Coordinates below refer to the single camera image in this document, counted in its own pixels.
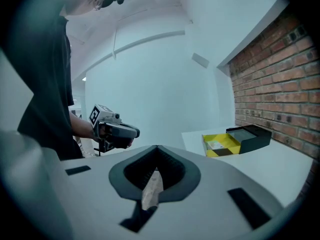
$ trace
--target person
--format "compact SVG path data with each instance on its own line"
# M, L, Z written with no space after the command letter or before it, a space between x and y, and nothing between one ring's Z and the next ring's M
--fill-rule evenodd
M60 160L82 158L73 136L97 140L91 124L68 109L74 102L66 16L100 10L112 2L24 0L4 41L4 53L33 92L18 131L54 149Z

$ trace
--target black shirt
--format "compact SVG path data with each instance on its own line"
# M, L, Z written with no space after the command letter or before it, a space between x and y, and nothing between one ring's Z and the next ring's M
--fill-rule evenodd
M68 21L59 15L63 6L63 0L25 0L3 50L33 92L18 131L66 160L82 155L73 140L68 109L74 103Z

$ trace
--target black tape strip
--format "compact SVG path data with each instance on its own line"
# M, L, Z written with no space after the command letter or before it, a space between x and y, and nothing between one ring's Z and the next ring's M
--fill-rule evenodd
M76 168L71 168L71 169L66 169L65 172L66 174L70 175L74 175L74 174L80 174L83 173L85 171L89 171L91 170L91 168L87 165L84 166L80 166L80 167L76 167Z
M271 219L242 188L231 189L228 193L254 230Z

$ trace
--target forearm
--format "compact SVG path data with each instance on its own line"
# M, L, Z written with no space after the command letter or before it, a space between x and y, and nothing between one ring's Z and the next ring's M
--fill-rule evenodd
M69 111L72 132L74 136L80 138L94 139L94 130L91 124L82 120Z

